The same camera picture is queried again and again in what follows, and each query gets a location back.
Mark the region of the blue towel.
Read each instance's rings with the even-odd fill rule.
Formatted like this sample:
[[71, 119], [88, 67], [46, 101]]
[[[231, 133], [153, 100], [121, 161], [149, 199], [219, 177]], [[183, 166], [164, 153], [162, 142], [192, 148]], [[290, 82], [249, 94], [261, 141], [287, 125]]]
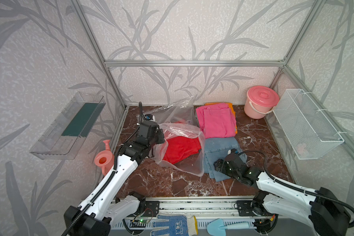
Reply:
[[230, 177], [215, 171], [214, 162], [218, 159], [224, 159], [228, 155], [228, 151], [236, 149], [242, 152], [237, 140], [230, 138], [209, 138], [205, 139], [204, 147], [204, 173], [208, 173], [211, 179], [216, 182], [227, 180]]

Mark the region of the red garment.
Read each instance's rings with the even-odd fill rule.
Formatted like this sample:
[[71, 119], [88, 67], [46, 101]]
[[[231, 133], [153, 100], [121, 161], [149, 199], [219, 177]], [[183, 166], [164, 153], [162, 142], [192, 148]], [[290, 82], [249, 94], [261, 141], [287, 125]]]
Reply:
[[163, 160], [171, 164], [176, 164], [186, 158], [198, 154], [201, 150], [199, 138], [187, 138], [178, 136], [167, 140], [168, 147]]

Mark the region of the clear plastic vacuum bag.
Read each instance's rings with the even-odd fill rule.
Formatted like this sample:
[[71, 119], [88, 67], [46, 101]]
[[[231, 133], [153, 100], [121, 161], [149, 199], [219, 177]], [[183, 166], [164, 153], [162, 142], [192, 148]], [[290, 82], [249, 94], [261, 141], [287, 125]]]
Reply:
[[151, 149], [150, 158], [161, 167], [200, 177], [204, 174], [205, 137], [198, 127], [194, 100], [191, 96], [147, 112], [165, 139]]

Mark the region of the pink garment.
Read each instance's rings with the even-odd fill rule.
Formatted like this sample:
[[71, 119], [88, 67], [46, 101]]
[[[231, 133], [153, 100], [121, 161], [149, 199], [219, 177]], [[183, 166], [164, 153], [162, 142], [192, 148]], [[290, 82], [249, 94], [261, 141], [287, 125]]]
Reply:
[[235, 137], [237, 121], [227, 104], [198, 107], [196, 115], [200, 130], [206, 139]]

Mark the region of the orange trousers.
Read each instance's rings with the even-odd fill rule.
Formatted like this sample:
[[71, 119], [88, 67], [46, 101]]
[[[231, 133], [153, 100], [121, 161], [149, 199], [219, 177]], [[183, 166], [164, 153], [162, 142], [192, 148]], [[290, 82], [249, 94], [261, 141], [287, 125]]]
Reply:
[[[208, 106], [208, 105], [215, 105], [215, 104], [219, 104], [219, 103], [224, 103], [224, 102], [211, 102], [211, 103], [205, 103], [205, 106]], [[231, 109], [234, 117], [236, 117], [236, 112], [233, 108], [233, 104], [232, 103], [228, 103], [228, 102], [225, 102], [225, 104], [228, 105], [228, 107]], [[237, 127], [237, 124], [235, 124], [235, 133], [237, 134], [238, 133], [238, 127]]]

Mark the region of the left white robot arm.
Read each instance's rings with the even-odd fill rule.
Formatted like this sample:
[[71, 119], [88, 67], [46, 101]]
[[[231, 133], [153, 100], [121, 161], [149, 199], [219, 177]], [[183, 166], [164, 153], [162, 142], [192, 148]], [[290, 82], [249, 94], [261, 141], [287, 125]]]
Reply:
[[64, 213], [64, 236], [107, 236], [112, 227], [137, 212], [141, 198], [132, 194], [118, 203], [112, 203], [117, 193], [149, 156], [156, 144], [164, 143], [163, 130], [151, 114], [140, 114], [135, 140], [127, 139], [114, 155], [114, 164], [95, 190], [78, 207], [70, 206]]

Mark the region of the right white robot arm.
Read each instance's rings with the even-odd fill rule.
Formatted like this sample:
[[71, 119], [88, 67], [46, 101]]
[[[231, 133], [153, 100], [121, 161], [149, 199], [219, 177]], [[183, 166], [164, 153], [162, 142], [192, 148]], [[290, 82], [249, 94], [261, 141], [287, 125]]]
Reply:
[[231, 149], [227, 156], [213, 166], [220, 172], [246, 186], [258, 189], [248, 210], [257, 216], [282, 215], [303, 223], [319, 236], [344, 236], [354, 227], [354, 207], [344, 203], [326, 188], [306, 188], [280, 179], [264, 168], [249, 167], [242, 161], [245, 151]]

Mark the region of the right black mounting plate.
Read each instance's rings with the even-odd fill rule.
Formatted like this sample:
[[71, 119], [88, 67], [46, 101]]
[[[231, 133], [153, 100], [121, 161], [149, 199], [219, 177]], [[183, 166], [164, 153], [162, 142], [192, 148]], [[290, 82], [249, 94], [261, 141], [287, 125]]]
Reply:
[[266, 216], [265, 210], [257, 204], [253, 204], [253, 200], [236, 201], [234, 207], [239, 216]]

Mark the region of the pink watering can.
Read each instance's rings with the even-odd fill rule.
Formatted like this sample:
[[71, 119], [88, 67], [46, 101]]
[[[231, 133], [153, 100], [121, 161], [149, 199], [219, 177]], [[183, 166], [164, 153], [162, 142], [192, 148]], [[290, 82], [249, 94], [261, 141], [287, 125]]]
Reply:
[[113, 168], [115, 158], [110, 149], [110, 140], [104, 140], [103, 143], [105, 144], [105, 150], [96, 155], [94, 163], [101, 168], [103, 176], [106, 176]]

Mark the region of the light blue toy shovel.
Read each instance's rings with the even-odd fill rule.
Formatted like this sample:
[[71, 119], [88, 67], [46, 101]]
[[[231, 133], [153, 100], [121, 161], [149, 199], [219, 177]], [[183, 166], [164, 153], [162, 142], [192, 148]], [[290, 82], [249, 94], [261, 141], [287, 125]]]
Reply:
[[224, 225], [222, 219], [216, 219], [207, 225], [207, 232], [211, 236], [226, 236], [226, 230], [250, 229], [249, 222], [239, 222], [235, 224]]

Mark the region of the pink lidded bucket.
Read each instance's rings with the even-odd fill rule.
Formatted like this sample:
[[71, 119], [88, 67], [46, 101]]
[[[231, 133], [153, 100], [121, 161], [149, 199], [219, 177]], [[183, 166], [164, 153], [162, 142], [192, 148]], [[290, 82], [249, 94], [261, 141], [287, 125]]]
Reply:
[[244, 112], [248, 117], [256, 120], [272, 113], [280, 101], [279, 95], [273, 89], [265, 86], [251, 87], [246, 96]]

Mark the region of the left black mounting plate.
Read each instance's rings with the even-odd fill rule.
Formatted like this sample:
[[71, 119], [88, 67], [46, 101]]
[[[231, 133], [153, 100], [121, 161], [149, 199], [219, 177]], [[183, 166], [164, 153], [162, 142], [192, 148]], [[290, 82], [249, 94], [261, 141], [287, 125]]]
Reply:
[[160, 210], [159, 201], [142, 200], [134, 215], [135, 216], [140, 215], [144, 217], [156, 217], [159, 214], [159, 210]]

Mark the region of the blue dotted work glove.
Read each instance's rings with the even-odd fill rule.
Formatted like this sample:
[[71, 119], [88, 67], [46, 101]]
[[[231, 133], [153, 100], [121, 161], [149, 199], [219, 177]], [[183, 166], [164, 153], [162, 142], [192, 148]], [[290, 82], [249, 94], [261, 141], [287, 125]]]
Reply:
[[151, 226], [151, 236], [197, 236], [199, 234], [195, 216], [159, 214]]

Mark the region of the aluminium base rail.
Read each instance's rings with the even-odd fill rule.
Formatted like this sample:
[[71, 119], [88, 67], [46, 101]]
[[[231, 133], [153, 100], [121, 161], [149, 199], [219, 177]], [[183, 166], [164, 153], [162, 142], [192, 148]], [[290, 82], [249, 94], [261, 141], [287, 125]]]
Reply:
[[[232, 197], [167, 197], [145, 198], [142, 200], [159, 201], [159, 214], [183, 214], [197, 218], [271, 218], [274, 214], [305, 222], [309, 220], [315, 197], [304, 194], [293, 194], [292, 199], [277, 197], [272, 194]], [[234, 207], [236, 201], [253, 200], [253, 204], [262, 207], [266, 216], [239, 216]]]

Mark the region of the aluminium frame crossbar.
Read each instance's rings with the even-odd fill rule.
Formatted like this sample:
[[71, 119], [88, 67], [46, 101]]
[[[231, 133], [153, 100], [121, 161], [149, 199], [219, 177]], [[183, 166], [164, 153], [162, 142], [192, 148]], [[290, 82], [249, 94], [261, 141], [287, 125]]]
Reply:
[[279, 60], [194, 61], [194, 60], [108, 60], [107, 67], [282, 67]]

